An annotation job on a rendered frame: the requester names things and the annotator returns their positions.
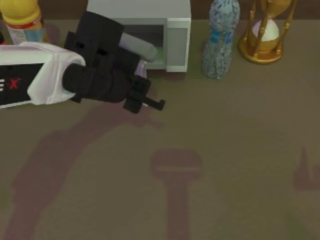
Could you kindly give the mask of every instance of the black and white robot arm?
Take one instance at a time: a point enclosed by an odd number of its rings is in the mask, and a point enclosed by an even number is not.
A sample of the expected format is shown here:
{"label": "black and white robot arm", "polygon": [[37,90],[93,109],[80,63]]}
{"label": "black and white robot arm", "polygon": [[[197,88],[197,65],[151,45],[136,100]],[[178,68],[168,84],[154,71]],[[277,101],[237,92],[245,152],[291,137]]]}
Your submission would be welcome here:
{"label": "black and white robot arm", "polygon": [[141,59],[152,61],[156,54],[118,22],[85,12],[63,48],[42,42],[0,46],[0,108],[92,99],[125,101],[133,113],[143,104],[162,110],[165,101],[146,97],[150,80],[135,75]]}

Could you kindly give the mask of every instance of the red object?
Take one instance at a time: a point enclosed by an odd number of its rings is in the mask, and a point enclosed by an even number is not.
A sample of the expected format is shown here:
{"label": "red object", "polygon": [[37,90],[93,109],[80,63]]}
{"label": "red object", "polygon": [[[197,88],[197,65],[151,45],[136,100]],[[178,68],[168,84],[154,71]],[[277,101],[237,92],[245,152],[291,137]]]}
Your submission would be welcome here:
{"label": "red object", "polygon": [[0,32],[0,45],[6,45],[5,37],[1,32]]}

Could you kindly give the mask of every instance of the white appliance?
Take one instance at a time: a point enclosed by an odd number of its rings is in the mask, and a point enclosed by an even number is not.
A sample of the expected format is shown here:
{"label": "white appliance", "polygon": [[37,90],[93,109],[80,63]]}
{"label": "white appliance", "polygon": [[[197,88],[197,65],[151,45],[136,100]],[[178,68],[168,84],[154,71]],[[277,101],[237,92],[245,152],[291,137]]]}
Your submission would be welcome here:
{"label": "white appliance", "polygon": [[147,69],[186,72],[188,69],[190,0],[88,0],[87,11],[125,25],[125,32],[150,42],[157,58]]}

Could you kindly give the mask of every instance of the water bottle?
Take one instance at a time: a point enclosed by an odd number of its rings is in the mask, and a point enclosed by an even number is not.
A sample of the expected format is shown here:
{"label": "water bottle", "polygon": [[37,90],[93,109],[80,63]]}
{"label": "water bottle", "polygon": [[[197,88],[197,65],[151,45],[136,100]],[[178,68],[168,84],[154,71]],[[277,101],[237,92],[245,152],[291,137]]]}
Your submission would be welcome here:
{"label": "water bottle", "polygon": [[209,12],[209,39],[202,55],[202,71],[207,77],[222,79],[228,72],[239,19],[238,0],[213,0]]}

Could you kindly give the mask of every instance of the yellow bottle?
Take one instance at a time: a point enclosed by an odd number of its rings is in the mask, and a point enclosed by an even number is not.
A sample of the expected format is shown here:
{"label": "yellow bottle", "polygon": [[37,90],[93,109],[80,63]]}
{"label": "yellow bottle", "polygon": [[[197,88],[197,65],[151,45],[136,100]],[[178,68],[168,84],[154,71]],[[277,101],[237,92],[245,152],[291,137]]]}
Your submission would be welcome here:
{"label": "yellow bottle", "polygon": [[38,0],[0,0],[0,12],[13,44],[48,42]]}

